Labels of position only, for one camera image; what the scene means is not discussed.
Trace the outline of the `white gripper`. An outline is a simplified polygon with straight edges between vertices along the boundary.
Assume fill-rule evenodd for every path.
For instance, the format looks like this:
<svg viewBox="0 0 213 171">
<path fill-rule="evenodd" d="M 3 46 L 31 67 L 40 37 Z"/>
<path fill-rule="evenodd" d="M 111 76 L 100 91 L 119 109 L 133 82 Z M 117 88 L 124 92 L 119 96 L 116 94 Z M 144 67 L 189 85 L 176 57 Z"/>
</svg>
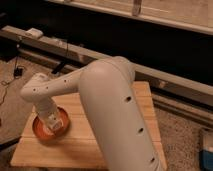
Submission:
<svg viewBox="0 0 213 171">
<path fill-rule="evenodd" d="M 59 116 L 57 105 L 52 98 L 44 98 L 38 102 L 35 102 L 34 106 L 39 119 L 45 125 L 46 125 L 46 119 L 48 118 L 49 115 L 54 114 Z"/>
</svg>

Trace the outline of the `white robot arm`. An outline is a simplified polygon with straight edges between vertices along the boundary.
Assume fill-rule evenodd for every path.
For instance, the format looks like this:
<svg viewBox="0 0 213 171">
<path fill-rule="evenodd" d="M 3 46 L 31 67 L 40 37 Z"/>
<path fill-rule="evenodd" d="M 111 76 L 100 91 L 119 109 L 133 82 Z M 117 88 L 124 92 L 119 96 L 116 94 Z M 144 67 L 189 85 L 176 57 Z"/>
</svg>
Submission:
<svg viewBox="0 0 213 171">
<path fill-rule="evenodd" d="M 56 79 L 35 74 L 22 88 L 51 133 L 65 128 L 53 101 L 77 92 L 109 171 L 164 171 L 132 88 L 133 64 L 124 57 L 95 60 Z"/>
</svg>

